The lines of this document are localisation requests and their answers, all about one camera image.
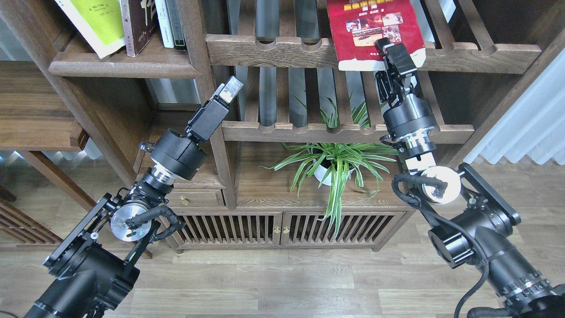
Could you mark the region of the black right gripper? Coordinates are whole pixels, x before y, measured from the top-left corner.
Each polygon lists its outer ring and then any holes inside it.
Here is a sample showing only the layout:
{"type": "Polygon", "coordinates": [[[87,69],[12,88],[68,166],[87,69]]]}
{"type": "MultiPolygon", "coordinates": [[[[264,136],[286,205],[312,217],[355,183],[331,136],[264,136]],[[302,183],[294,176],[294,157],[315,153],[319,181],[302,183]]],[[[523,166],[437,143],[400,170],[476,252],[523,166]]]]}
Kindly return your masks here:
{"type": "Polygon", "coordinates": [[[383,114],[388,134],[380,141],[428,142],[437,121],[427,99],[418,97],[411,84],[418,72],[412,57],[404,43],[393,44],[389,38],[377,40],[375,46],[385,62],[385,71],[375,74],[379,98],[389,106],[383,114]]]}

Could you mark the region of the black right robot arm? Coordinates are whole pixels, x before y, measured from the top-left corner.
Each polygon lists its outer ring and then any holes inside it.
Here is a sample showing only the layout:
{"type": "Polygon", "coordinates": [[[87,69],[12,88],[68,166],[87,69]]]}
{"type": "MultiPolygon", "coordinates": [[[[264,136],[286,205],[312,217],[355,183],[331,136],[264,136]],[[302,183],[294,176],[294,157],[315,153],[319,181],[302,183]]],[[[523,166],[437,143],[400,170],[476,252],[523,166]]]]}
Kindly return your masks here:
{"type": "Polygon", "coordinates": [[[422,212],[430,224],[430,241],[438,255],[456,268],[470,264],[482,273],[458,302],[463,304],[488,281],[502,308],[475,307],[469,318],[562,318],[564,285],[551,286],[508,240],[521,218],[470,165],[457,170],[435,163],[430,131],[437,121],[411,84],[417,68],[402,43],[377,40],[384,70],[376,73],[380,101],[389,109],[383,118],[388,134],[381,142],[398,151],[402,173],[392,181],[395,194],[422,212]]]}

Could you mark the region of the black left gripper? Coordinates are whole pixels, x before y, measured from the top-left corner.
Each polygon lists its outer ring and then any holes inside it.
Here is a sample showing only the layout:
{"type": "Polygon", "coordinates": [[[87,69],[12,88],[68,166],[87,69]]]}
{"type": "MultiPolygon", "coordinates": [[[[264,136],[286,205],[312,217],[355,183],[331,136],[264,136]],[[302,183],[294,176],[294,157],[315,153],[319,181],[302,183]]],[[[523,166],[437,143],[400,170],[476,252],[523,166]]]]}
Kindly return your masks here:
{"type": "Polygon", "coordinates": [[[242,86],[242,82],[235,76],[231,76],[225,84],[220,84],[205,105],[190,119],[185,135],[167,129],[156,143],[141,143],[140,149],[151,153],[154,169],[162,167],[170,175],[191,180],[207,157],[199,143],[210,139],[228,114],[230,103],[242,86]]]}

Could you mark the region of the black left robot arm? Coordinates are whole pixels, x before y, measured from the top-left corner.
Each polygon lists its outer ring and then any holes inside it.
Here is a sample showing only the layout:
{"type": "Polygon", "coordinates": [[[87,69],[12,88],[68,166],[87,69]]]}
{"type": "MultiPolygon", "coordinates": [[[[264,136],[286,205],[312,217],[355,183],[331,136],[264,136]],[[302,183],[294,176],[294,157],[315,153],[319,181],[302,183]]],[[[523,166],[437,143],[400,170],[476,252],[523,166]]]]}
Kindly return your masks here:
{"type": "Polygon", "coordinates": [[[166,196],[176,179],[192,179],[203,165],[207,154],[199,144],[220,126],[242,85],[230,77],[182,133],[167,129],[157,142],[140,145],[154,167],[124,197],[105,194],[46,258],[44,266],[55,280],[27,318],[101,318],[119,306],[139,277],[135,264],[147,246],[185,225],[166,196]]]}

